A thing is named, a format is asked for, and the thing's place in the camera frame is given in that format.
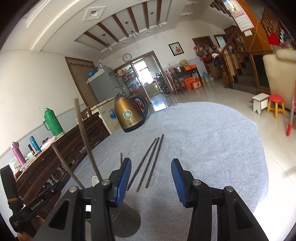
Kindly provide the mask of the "person's left hand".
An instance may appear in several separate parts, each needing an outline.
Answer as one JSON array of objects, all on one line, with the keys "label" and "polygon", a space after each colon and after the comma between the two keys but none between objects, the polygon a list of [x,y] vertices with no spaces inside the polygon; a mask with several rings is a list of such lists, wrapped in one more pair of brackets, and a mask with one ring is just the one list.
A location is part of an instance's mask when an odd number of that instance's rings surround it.
[{"label": "person's left hand", "polygon": [[32,241],[33,238],[26,232],[18,232],[17,237],[19,241]]}]

